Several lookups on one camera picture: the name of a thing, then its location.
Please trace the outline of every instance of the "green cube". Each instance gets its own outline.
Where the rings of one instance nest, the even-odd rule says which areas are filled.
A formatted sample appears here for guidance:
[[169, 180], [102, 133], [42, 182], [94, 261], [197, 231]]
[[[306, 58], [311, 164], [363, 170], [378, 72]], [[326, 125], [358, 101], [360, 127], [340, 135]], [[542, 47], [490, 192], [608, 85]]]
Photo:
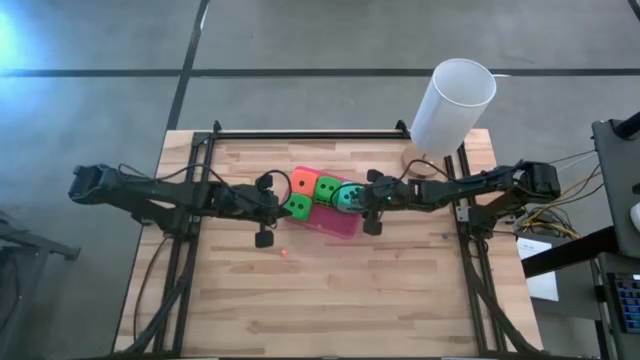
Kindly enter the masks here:
[[316, 189], [313, 192], [313, 201], [316, 204], [332, 206], [331, 194], [333, 194], [340, 184], [341, 182], [338, 179], [330, 176], [320, 176], [316, 182]]
[[285, 209], [291, 211], [291, 217], [300, 221], [309, 220], [311, 214], [311, 198], [304, 195], [293, 193], [291, 198], [284, 205]]
[[350, 182], [346, 182], [343, 184], [343, 187], [336, 194], [333, 202], [336, 204], [336, 208], [343, 213], [361, 213], [364, 212], [364, 208], [360, 206], [360, 202], [358, 201], [358, 193], [362, 191], [363, 187], [358, 184], [352, 184], [351, 186], [344, 186], [347, 184], [351, 184]]

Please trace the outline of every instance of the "gray floor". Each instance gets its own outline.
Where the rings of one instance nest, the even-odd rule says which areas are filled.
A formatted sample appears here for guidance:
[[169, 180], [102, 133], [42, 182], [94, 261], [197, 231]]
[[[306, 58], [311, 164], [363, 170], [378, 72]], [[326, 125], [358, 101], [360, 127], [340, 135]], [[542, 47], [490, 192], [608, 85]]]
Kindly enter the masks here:
[[[198, 0], [5, 0], [0, 69], [179, 69]], [[492, 68], [640, 67], [625, 0], [485, 2], [215, 0], [195, 68], [429, 68], [468, 57]], [[428, 78], [192, 79], [179, 129], [388, 128], [411, 120]], [[0, 210], [82, 246], [51, 261], [24, 348], [69, 359], [109, 352], [140, 227], [66, 191], [76, 164], [153, 172], [177, 78], [0, 78]], [[590, 123], [638, 109], [640, 77], [511, 77], [478, 127], [498, 162], [591, 149]], [[595, 159], [561, 172], [563, 185]], [[578, 231], [611, 220], [604, 192], [566, 208]], [[595, 354], [590, 324], [538, 314], [545, 348]]]

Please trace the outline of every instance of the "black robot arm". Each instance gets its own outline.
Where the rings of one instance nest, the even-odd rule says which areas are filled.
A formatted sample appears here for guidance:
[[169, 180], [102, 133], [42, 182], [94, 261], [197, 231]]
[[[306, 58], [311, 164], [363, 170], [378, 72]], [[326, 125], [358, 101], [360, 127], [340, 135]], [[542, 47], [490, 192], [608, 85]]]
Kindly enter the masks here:
[[491, 238], [492, 229], [500, 218], [508, 214], [518, 215], [524, 211], [521, 210], [524, 204], [549, 203], [560, 196], [555, 167], [539, 162], [498, 166], [488, 172], [445, 182], [410, 179], [404, 183], [376, 170], [369, 170], [367, 180], [371, 183], [358, 193], [357, 200], [364, 210], [363, 230], [370, 235], [382, 232], [380, 216], [384, 211], [431, 212], [456, 200], [502, 191], [501, 196], [487, 205], [467, 208], [471, 234], [487, 239]]
[[256, 247], [268, 247], [273, 245], [273, 233], [266, 227], [291, 214], [269, 190], [271, 175], [260, 177], [255, 185], [228, 185], [217, 181], [170, 183], [124, 174], [103, 164], [77, 166], [73, 173], [76, 177], [69, 197], [74, 202], [115, 206], [141, 224], [156, 223], [171, 236], [193, 235], [189, 219], [210, 216], [260, 224]]

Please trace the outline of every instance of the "wooden table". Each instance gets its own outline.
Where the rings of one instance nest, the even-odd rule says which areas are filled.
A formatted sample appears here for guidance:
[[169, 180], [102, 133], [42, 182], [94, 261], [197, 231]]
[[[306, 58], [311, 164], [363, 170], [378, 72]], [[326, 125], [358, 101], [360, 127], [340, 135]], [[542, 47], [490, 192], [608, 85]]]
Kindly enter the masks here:
[[[192, 134], [167, 133], [158, 176], [187, 164]], [[232, 184], [252, 183], [270, 169], [291, 172], [299, 165], [365, 182], [369, 169], [400, 174], [406, 144], [406, 140], [217, 140], [212, 165]], [[465, 144], [472, 173], [496, 165], [487, 130], [473, 130]], [[284, 181], [276, 176], [274, 180], [276, 193], [283, 194]], [[494, 197], [485, 195], [478, 202]], [[205, 219], [182, 355], [477, 354], [451, 207], [433, 213], [387, 212], [383, 223], [381, 236], [360, 233], [341, 240], [281, 220], [275, 246], [256, 249], [256, 224]], [[144, 229], [115, 350], [132, 342], [135, 300], [161, 240], [157, 228]], [[169, 248], [164, 246], [151, 272], [138, 331], [158, 308]], [[513, 236], [496, 234], [489, 254], [500, 305], [527, 340], [541, 348]]]

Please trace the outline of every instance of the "pink container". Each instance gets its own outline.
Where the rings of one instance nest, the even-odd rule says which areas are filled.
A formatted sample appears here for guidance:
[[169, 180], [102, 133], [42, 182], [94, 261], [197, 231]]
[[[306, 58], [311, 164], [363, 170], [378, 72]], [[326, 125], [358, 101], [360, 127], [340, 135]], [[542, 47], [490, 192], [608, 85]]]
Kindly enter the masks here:
[[[340, 176], [332, 175], [324, 171], [310, 169], [304, 166], [298, 166], [294, 169], [294, 171], [295, 170], [308, 171], [317, 174], [318, 176], [331, 176], [332, 178], [340, 180], [340, 182], [342, 183], [351, 181]], [[284, 220], [342, 239], [351, 239], [360, 229], [361, 218], [362, 216], [360, 214], [344, 214], [333, 208], [314, 203], [313, 205], [311, 205], [309, 220], [299, 221], [290, 217], [287, 217]]]

